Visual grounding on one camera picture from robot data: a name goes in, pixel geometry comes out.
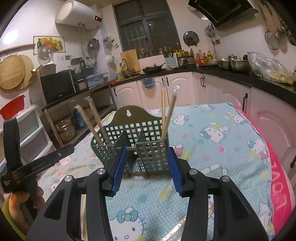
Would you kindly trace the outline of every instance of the cabinet door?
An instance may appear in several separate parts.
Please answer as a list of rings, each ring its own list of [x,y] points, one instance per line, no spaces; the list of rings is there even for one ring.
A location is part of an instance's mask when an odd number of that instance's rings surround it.
[[[113,87],[117,108],[127,105],[137,105],[143,108],[137,82],[130,82]]]
[[[221,79],[216,76],[207,74],[204,74],[204,76],[204,85],[206,86],[205,104],[230,102],[236,108],[242,110],[245,94],[248,94],[248,97],[245,98],[244,111],[245,113],[249,114],[251,88],[231,82],[229,80]]]
[[[161,90],[165,90],[165,106],[168,107],[168,94],[165,85],[165,77],[154,77],[155,86],[153,89],[147,89],[141,80],[137,81],[143,108],[145,110],[161,108]]]
[[[219,84],[219,78],[213,75],[203,74],[202,84],[205,86],[203,89],[204,104],[216,104],[224,102],[223,93]]]
[[[195,104],[204,104],[204,87],[202,86],[202,77],[201,73],[192,72],[193,84],[195,90]]]
[[[169,101],[172,99],[174,87],[179,85],[176,106],[195,104],[192,72],[166,75],[165,80]]]
[[[250,118],[268,138],[291,178],[294,172],[290,164],[296,155],[296,110],[275,97],[252,88]]]

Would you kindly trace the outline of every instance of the dark green basket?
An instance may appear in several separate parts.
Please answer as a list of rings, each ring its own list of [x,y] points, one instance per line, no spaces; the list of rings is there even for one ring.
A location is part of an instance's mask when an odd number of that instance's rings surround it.
[[[141,107],[122,107],[115,113],[112,122],[104,126],[112,145],[100,146],[93,137],[91,148],[105,164],[125,146],[128,150],[125,174],[128,176],[169,174],[166,158],[168,135],[164,141],[160,140],[161,122],[160,117],[150,115]],[[100,131],[98,135],[106,144]]]

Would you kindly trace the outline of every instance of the cutting board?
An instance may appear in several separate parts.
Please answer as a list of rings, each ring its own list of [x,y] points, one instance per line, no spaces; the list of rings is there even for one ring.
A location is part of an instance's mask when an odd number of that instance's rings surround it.
[[[11,55],[0,64],[0,86],[10,90],[19,85],[25,76],[25,63],[19,55]]]
[[[137,51],[135,49],[120,53],[120,57],[121,59],[124,58],[126,60],[130,70],[134,69],[136,73],[141,71]]]
[[[17,90],[24,89],[30,84],[30,78],[32,77],[31,70],[34,69],[33,62],[28,56],[21,54],[20,57],[25,63],[25,76],[22,79],[21,83],[17,87],[15,87],[15,89]]]

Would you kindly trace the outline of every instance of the ceiling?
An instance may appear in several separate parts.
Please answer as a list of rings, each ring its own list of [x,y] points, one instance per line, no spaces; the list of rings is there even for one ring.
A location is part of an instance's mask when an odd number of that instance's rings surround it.
[[[78,0],[78,2],[81,2],[87,6],[92,6],[96,4],[97,6],[100,6],[101,8],[106,7],[112,3],[115,3],[119,0]]]

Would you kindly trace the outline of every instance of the window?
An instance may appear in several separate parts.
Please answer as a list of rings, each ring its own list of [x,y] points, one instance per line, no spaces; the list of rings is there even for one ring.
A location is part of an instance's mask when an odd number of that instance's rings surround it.
[[[131,0],[114,6],[123,51],[157,54],[163,47],[180,46],[166,0]]]

